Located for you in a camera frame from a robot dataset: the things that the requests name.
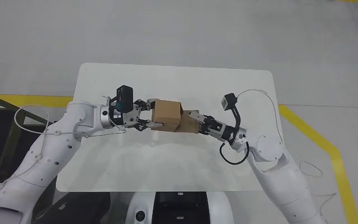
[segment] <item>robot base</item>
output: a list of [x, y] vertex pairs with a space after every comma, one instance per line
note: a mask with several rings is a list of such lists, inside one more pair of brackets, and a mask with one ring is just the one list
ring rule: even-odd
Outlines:
[[125, 224], [234, 224], [224, 192], [137, 192]]

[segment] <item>white cable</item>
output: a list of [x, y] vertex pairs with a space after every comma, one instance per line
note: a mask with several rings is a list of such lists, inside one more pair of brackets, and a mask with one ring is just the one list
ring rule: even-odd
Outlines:
[[277, 123], [277, 112], [276, 112], [275, 104], [274, 104], [273, 100], [270, 98], [269, 94], [264, 90], [257, 90], [255, 88], [252, 88], [252, 89], [245, 90], [245, 91], [241, 92], [239, 95], [237, 95], [236, 99], [238, 99], [241, 94], [243, 94], [245, 92], [248, 92], [248, 91], [257, 91], [257, 92], [259, 92], [261, 94], [264, 94], [266, 97], [268, 97], [270, 99], [270, 101], [272, 103], [272, 107], [274, 108], [274, 112], [275, 112], [276, 129], [277, 129], [277, 132], [278, 132], [278, 134], [280, 136], [281, 142], [283, 143], [284, 139], [283, 139], [283, 137], [282, 137], [282, 135], [281, 135], [281, 133], [279, 131], [279, 124]]
[[[16, 117], [17, 117], [18, 112], [19, 112], [20, 110], [23, 110], [24, 108], [26, 108], [26, 107], [28, 107], [28, 106], [39, 106], [39, 107], [42, 107], [42, 108], [45, 109], [45, 111], [46, 111], [46, 113], [47, 113], [47, 122], [46, 122], [45, 130], [44, 130], [43, 133], [34, 132], [33, 130], [26, 129], [26, 128], [24, 128], [23, 126], [19, 125], [19, 123], [17, 122]], [[38, 105], [38, 104], [28, 104], [28, 105], [22, 106], [22, 107], [20, 107], [20, 108], [15, 112], [15, 114], [14, 114], [14, 116], [13, 116], [13, 120], [14, 120], [15, 124], [16, 124], [19, 128], [21, 128], [21, 129], [23, 129], [23, 130], [26, 130], [26, 131], [31, 132], [31, 133], [39, 133], [39, 134], [43, 134], [43, 135], [44, 135], [44, 140], [43, 140], [43, 143], [42, 143], [42, 146], [41, 146], [41, 152], [40, 152], [40, 154], [38, 155], [38, 156], [39, 156], [38, 160], [41, 159], [41, 158], [42, 158], [42, 155], [43, 155], [43, 153], [44, 153], [44, 150], [45, 150], [45, 142], [46, 142], [47, 128], [48, 128], [49, 122], [50, 122], [50, 113], [49, 113], [49, 111], [47, 110], [47, 108], [45, 108], [45, 107], [43, 107], [43, 106], [41, 106], [41, 105]], [[12, 176], [10, 176], [8, 179], [6, 179], [6, 180], [0, 185], [0, 189], [3, 188], [3, 186], [6, 184], [6, 182], [9, 181], [9, 179], [11, 179], [11, 178], [18, 178], [19, 176], [21, 176], [21, 175], [27, 173], [29, 170], [31, 170], [31, 169], [35, 166], [36, 163], [37, 163], [37, 160], [34, 162], [34, 164], [32, 164], [32, 165], [31, 165], [27, 170], [25, 170], [24, 172], [22, 172], [22, 173], [20, 173], [20, 174], [18, 174], [18, 175], [13, 174]]]
[[[237, 95], [236, 99], [238, 99], [241, 94], [243, 94], [243, 93], [245, 93], [245, 92], [248, 92], [248, 91], [257, 91], [257, 92], [260, 92], [260, 93], [264, 94], [265, 96], [267, 96], [267, 97], [270, 99], [270, 101], [271, 101], [271, 103], [272, 103], [272, 106], [274, 107], [274, 111], [275, 111], [275, 119], [276, 119], [277, 132], [279, 133], [280, 139], [281, 139], [281, 141], [283, 142], [282, 135], [281, 135], [281, 133], [280, 133], [280, 131], [279, 131], [279, 125], [278, 125], [278, 123], [277, 123], [277, 112], [276, 112], [275, 104], [274, 104], [273, 100], [270, 98], [269, 94], [268, 94], [266, 91], [264, 91], [264, 90], [249, 89], [249, 90], [245, 90], [245, 91], [241, 92], [239, 95]], [[303, 172], [303, 171], [301, 170], [301, 163], [302, 163], [302, 162], [305, 162], [305, 163], [307, 163], [307, 164], [310, 164], [311, 166], [313, 166], [314, 168], [316, 168], [321, 174], [320, 174], [319, 176], [315, 176], [315, 175], [311, 175], [311, 174], [307, 174], [306, 172]], [[322, 170], [320, 170], [317, 166], [315, 166], [315, 165], [313, 165], [313, 164], [311, 164], [311, 163], [309, 163], [309, 162], [301, 161], [300, 164], [299, 164], [299, 168], [300, 168], [301, 172], [302, 172], [303, 174], [307, 175], [307, 176], [311, 176], [311, 177], [313, 177], [313, 178], [320, 178], [320, 177], [323, 176]], [[321, 216], [323, 216], [323, 213], [322, 213], [322, 208], [323, 208], [323, 206], [324, 206], [328, 201], [330, 201], [336, 194], [337, 194], [337, 193], [333, 193], [333, 194], [323, 194], [323, 195], [311, 194], [312, 196], [316, 196], [316, 197], [328, 197], [328, 199], [325, 200], [325, 201], [321, 204], [321, 206], [319, 207], [319, 214], [320, 214]]]
[[[38, 106], [38, 107], [42, 107], [42, 108], [45, 109], [45, 111], [46, 111], [46, 113], [47, 113], [47, 122], [46, 122], [45, 130], [44, 130], [43, 133], [41, 133], [41, 132], [36, 132], [36, 131], [33, 131], [33, 130], [29, 130], [29, 129], [27, 129], [27, 128], [24, 128], [23, 126], [21, 126], [21, 125], [17, 122], [17, 114], [18, 114], [18, 112], [19, 112], [20, 110], [23, 110], [24, 108], [26, 108], [26, 107], [28, 107], [28, 106]], [[11, 178], [18, 178], [19, 176], [21, 176], [21, 175], [27, 173], [29, 170], [31, 170], [31, 169], [35, 166], [35, 164], [37, 163], [37, 161], [42, 158], [42, 155], [43, 155], [44, 150], [45, 150], [46, 136], [48, 136], [48, 135], [81, 134], [81, 135], [84, 136], [85, 138], [91, 138], [91, 137], [109, 136], [109, 135], [112, 135], [112, 134], [123, 134], [123, 133], [126, 133], [126, 130], [125, 130], [125, 129], [124, 129], [124, 130], [120, 129], [120, 126], [116, 125], [116, 124], [112, 121], [111, 118], [109, 118], [110, 122], [111, 122], [120, 132], [110, 133], [110, 134], [99, 134], [99, 135], [96, 135], [96, 136], [85, 136], [84, 133], [82, 133], [82, 132], [60, 132], [59, 134], [47, 133], [47, 131], [48, 131], [48, 126], [49, 126], [49, 122], [50, 122], [50, 113], [49, 113], [49, 111], [47, 110], [46, 107], [41, 106], [41, 105], [38, 105], [38, 104], [28, 104], [28, 105], [25, 105], [25, 106], [20, 107], [20, 108], [15, 112], [15, 114], [14, 114], [14, 116], [13, 116], [13, 120], [14, 120], [15, 124], [16, 124], [19, 128], [21, 128], [21, 129], [23, 129], [23, 130], [25, 130], [25, 131], [27, 131], [27, 132], [31, 132], [31, 133], [35, 133], [35, 134], [39, 134], [39, 135], [44, 135], [44, 140], [43, 140], [43, 143], [42, 143], [42, 146], [41, 146], [41, 152], [40, 152], [40, 154], [38, 155], [39, 158], [37, 158], [37, 160], [34, 162], [34, 164], [32, 164], [32, 165], [31, 165], [27, 170], [25, 170], [24, 172], [22, 172], [22, 173], [20, 173], [20, 174], [18, 174], [18, 175], [13, 174], [11, 177], [9, 177], [8, 179], [6, 179], [3, 183], [0, 183], [0, 189], [2, 189], [2, 188], [5, 186], [5, 183], [8, 182], [9, 179], [11, 179]]]

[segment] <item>yellow floor line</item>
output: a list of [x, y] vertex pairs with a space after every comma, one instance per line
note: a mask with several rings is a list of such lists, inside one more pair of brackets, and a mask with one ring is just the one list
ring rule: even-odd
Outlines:
[[322, 135], [316, 132], [313, 128], [311, 128], [304, 120], [295, 115], [287, 106], [279, 105], [279, 110], [280, 114], [293, 126], [295, 126], [304, 135], [311, 139], [312, 142], [316, 143], [320, 148], [329, 154], [338, 189], [340, 191], [347, 223], [357, 224], [357, 209], [339, 149], [332, 145], [324, 137], [322, 137]]
[[[71, 96], [0, 95], [0, 99], [5, 100], [16, 106], [39, 104], [42, 106], [57, 108], [66, 107], [67, 104], [72, 101], [73, 98]], [[320, 148], [322, 148], [329, 154], [333, 171], [336, 177], [338, 189], [340, 191], [343, 208], [347, 218], [347, 223], [357, 224], [357, 210], [339, 149], [332, 145], [314, 129], [312, 129], [304, 120], [295, 115], [287, 106], [279, 105], [279, 110], [280, 114], [284, 118], [286, 118], [293, 126], [295, 126], [298, 130], [300, 130], [309, 139], [311, 139], [314, 143], [316, 143]]]
[[71, 96], [30, 96], [30, 95], [0, 95], [0, 99], [16, 106], [39, 104], [50, 108], [63, 108], [72, 101]]
[[358, 0], [337, 0], [337, 2], [358, 2]]

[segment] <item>black cable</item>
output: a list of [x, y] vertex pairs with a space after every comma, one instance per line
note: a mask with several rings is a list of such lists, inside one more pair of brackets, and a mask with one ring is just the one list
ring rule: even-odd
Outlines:
[[250, 152], [250, 146], [248, 145], [248, 142], [246, 142], [246, 155], [244, 156], [244, 158], [239, 161], [239, 162], [230, 162], [229, 160], [227, 160], [224, 155], [223, 155], [223, 147], [225, 146], [225, 143], [223, 143], [221, 146], [220, 146], [220, 149], [219, 149], [219, 152], [220, 152], [220, 155], [222, 156], [222, 158], [225, 160], [225, 162], [227, 162], [228, 164], [230, 165], [239, 165], [239, 164], [242, 164], [248, 157], [248, 154]]

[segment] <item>black panel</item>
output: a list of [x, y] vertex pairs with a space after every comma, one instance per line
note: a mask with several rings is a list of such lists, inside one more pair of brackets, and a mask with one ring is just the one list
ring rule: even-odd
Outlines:
[[206, 192], [156, 192], [152, 224], [210, 224]]

